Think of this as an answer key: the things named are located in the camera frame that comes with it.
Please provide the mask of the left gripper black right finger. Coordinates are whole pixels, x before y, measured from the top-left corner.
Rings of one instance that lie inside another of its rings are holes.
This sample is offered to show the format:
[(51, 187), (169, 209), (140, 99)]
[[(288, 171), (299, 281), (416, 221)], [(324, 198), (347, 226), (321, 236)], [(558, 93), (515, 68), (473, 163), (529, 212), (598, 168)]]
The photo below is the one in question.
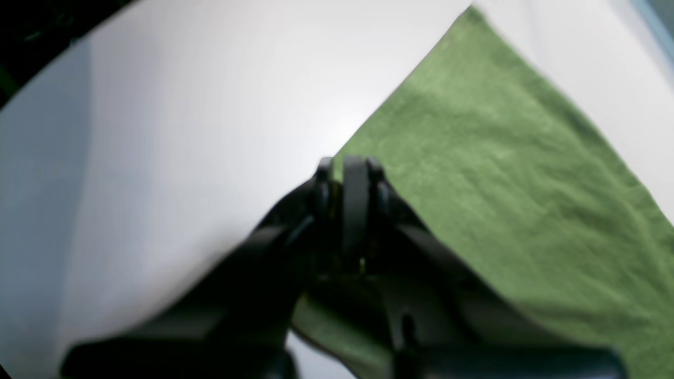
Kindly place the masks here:
[(431, 233), (380, 161), (343, 165), (342, 257), (383, 297), (391, 377), (627, 377), (611, 348), (573, 343), (508, 304)]

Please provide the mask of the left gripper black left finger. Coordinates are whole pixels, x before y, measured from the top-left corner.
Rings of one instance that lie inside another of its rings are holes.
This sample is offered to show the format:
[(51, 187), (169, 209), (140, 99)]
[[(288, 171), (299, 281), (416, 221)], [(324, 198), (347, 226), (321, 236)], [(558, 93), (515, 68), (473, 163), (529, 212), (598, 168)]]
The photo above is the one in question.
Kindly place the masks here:
[(317, 276), (332, 159), (289, 192), (233, 252), (163, 312), (73, 347), (63, 378), (297, 378), (286, 338)]

